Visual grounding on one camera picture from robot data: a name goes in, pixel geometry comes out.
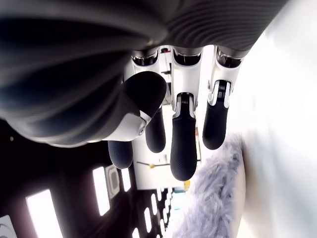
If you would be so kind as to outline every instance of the black rubber fingertip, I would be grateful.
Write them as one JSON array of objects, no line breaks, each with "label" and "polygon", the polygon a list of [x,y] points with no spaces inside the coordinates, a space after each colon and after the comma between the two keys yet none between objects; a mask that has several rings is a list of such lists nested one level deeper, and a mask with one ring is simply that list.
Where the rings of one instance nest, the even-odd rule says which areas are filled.
[{"label": "black rubber fingertip", "polygon": [[109,156],[114,166],[118,169],[126,169],[133,161],[133,149],[131,141],[108,141]]},{"label": "black rubber fingertip", "polygon": [[166,145],[163,111],[160,107],[145,130],[145,139],[149,150],[153,153],[161,152]]},{"label": "black rubber fingertip", "polygon": [[222,102],[211,106],[207,103],[205,116],[203,143],[210,149],[218,149],[224,142],[226,136],[228,108]]},{"label": "black rubber fingertip", "polygon": [[196,120],[190,116],[173,119],[170,168],[173,176],[180,181],[189,180],[196,171],[195,125]]}]

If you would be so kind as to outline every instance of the silver metal joint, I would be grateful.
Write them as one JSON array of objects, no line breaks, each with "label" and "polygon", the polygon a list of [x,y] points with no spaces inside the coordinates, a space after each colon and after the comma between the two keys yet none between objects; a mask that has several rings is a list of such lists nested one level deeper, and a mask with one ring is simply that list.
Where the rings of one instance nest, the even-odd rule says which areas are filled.
[{"label": "silver metal joint", "polygon": [[225,108],[229,108],[229,92],[231,84],[226,81],[226,85],[220,85],[220,81],[216,81],[214,84],[213,92],[208,94],[208,103],[211,106],[216,105],[218,99],[223,99],[223,105]]},{"label": "silver metal joint", "polygon": [[190,93],[186,93],[188,95],[188,100],[182,100],[182,93],[177,95],[177,103],[176,103],[176,113],[173,115],[173,118],[177,118],[180,116],[182,104],[188,104],[189,105],[189,115],[192,118],[196,118],[195,115],[195,108],[194,107],[194,97]]}]

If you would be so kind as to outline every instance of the white surface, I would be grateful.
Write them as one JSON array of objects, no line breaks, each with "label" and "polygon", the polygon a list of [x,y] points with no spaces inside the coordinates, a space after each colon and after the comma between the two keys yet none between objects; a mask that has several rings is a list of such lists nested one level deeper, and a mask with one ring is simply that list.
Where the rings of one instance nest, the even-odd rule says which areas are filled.
[{"label": "white surface", "polygon": [[158,212],[158,207],[157,207],[157,199],[154,193],[151,195],[151,203],[152,203],[153,215],[156,215]]},{"label": "white surface", "polygon": [[246,57],[230,99],[228,127],[246,145],[243,223],[255,238],[317,237],[316,12],[315,0],[284,9]]},{"label": "white surface", "polygon": [[129,191],[129,189],[131,188],[129,168],[122,169],[122,170],[121,170],[121,174],[122,174],[122,180],[123,180],[124,191],[127,192],[127,191]]},{"label": "white surface", "polygon": [[151,224],[150,210],[148,207],[144,211],[144,218],[145,218],[145,225],[147,227],[147,232],[150,233],[152,229],[152,224]]},{"label": "white surface", "polygon": [[49,189],[26,198],[38,238],[62,238]]},{"label": "white surface", "polygon": [[93,177],[99,214],[103,216],[110,209],[104,167],[93,170]]}]

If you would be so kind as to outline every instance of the yellow object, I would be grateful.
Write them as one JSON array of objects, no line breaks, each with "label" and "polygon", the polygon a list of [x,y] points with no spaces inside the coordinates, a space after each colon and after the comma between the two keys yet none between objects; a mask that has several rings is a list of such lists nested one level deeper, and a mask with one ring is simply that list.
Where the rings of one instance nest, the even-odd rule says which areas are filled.
[{"label": "yellow object", "polygon": [[184,181],[184,191],[187,192],[190,187],[190,180]]}]

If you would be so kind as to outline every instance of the white wall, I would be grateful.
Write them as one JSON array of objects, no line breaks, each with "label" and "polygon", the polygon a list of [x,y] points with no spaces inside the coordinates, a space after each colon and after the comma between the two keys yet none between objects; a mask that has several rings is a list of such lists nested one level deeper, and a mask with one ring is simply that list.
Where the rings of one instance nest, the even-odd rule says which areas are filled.
[{"label": "white wall", "polygon": [[230,98],[228,130],[245,139],[243,225],[256,238],[317,237],[316,65],[317,1],[292,2],[245,58]]}]

